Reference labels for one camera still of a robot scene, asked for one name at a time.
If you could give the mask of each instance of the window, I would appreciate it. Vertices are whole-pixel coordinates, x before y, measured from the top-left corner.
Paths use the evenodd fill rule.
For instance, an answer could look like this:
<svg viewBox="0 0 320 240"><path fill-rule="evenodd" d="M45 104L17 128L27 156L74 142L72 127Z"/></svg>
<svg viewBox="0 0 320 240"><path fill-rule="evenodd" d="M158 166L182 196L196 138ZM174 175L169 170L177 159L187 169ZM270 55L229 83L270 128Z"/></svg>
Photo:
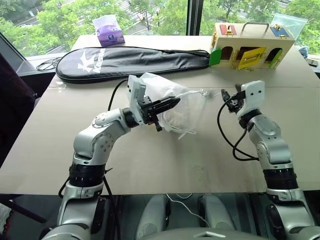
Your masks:
<svg viewBox="0 0 320 240"><path fill-rule="evenodd" d="M127 35L186 35L188 0L10 0L0 32L25 57L70 51L92 19L114 14Z"/></svg>
<svg viewBox="0 0 320 240"><path fill-rule="evenodd" d="M200 35L212 35L215 23L249 21L285 25L296 45L320 55L320 0L203 0Z"/></svg>

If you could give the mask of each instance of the metal arm segment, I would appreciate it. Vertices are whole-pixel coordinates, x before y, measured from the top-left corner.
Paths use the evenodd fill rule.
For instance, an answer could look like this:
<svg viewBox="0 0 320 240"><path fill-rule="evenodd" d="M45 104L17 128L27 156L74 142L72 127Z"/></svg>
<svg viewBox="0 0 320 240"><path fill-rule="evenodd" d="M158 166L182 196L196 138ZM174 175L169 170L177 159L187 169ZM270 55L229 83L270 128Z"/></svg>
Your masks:
<svg viewBox="0 0 320 240"><path fill-rule="evenodd" d="M256 147L266 193L273 202L266 209L273 235L279 240L313 240L315 233L320 236L320 228L315 226L304 193L298 186L289 147L281 137L280 127L260 112L265 98L264 82L246 83L237 86L237 90L240 93L237 96L242 97L233 96L233 102L230 100L227 106L236 113L239 124L247 128ZM230 98L226 91L222 96L225 101ZM301 238L306 227L313 230L304 230L303 236L307 238Z"/></svg>
<svg viewBox="0 0 320 240"><path fill-rule="evenodd" d="M145 90L146 85L141 79L130 76L130 108L99 114L75 137L69 181L57 218L58 227L47 233L43 240L89 240L90 235L100 229L105 205L104 198L100 197L103 177L116 140L138 125L154 123L160 131L157 114L173 108L180 101L170 96L152 102L144 96Z"/></svg>

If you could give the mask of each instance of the white tabletop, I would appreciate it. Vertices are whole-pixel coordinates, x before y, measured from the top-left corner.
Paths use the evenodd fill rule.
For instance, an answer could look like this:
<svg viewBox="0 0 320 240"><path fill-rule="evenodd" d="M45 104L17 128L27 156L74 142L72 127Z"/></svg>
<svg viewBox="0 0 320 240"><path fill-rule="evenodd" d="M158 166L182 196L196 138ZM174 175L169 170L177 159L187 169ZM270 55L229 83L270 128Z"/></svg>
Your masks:
<svg viewBox="0 0 320 240"><path fill-rule="evenodd" d="M208 50L209 36L125 36L127 46L155 49ZM93 35L81 36L74 49L99 46ZM277 69L253 72L210 67L166 74L190 88L234 93L234 84L265 81L262 112L277 122L292 152L299 186L320 189L320 82L293 47ZM104 112L119 80L63 83L54 77L0 169L0 193L56 195L68 176L73 140ZM120 87L112 108L128 106L127 88ZM217 127L220 96L208 100L196 135L178 140L176 133L139 126L117 140L106 168L114 194L264 192L257 161L239 162ZM226 110L222 127L234 143L242 129ZM246 137L239 146L256 155Z"/></svg>

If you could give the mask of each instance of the toy door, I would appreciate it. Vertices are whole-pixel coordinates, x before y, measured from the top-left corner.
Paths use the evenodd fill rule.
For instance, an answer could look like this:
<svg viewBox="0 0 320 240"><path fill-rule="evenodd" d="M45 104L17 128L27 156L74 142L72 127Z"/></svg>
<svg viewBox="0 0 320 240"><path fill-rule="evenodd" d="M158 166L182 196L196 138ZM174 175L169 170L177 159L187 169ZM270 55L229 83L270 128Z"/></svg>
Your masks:
<svg viewBox="0 0 320 240"><path fill-rule="evenodd" d="M265 50L266 50L265 47L258 47L250 51L245 51L242 55L242 58L239 62L237 69L248 68L248 67L251 67L252 65L259 63Z"/></svg>

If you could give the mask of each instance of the wooden toy box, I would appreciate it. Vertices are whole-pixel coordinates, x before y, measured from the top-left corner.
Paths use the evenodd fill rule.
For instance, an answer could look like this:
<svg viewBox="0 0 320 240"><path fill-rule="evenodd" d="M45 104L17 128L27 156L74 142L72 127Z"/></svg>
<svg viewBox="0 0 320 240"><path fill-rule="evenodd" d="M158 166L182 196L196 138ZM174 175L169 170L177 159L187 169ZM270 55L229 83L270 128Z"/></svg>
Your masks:
<svg viewBox="0 0 320 240"><path fill-rule="evenodd" d="M210 65L233 69L276 68L295 40L283 26L263 22L214 26Z"/></svg>

